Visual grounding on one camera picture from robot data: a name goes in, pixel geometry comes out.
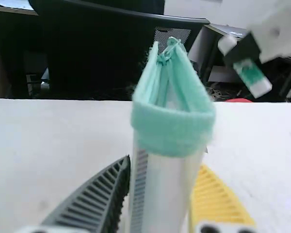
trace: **red object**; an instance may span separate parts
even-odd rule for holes
[[[252,101],[244,99],[244,98],[230,99],[230,100],[226,100],[225,102],[252,103]]]

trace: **desk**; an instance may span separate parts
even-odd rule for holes
[[[260,233],[291,232],[291,103],[215,103],[206,163]],[[129,101],[0,100],[0,233],[39,224],[132,152]]]
[[[14,2],[13,6],[29,4],[24,0],[9,2]],[[23,99],[29,97],[24,51],[43,52],[42,27],[34,10],[11,7],[0,6],[0,56],[14,98]]]

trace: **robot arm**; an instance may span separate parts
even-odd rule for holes
[[[249,33],[224,57],[227,65],[246,58],[261,63],[291,56],[291,0],[283,0],[248,26]]]

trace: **white cylinder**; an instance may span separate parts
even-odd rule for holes
[[[127,232],[179,233],[203,154],[167,157],[134,143]]]

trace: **black desk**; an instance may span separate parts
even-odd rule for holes
[[[34,10],[0,6],[0,56],[16,99],[29,97],[24,51],[43,52],[42,27]]]

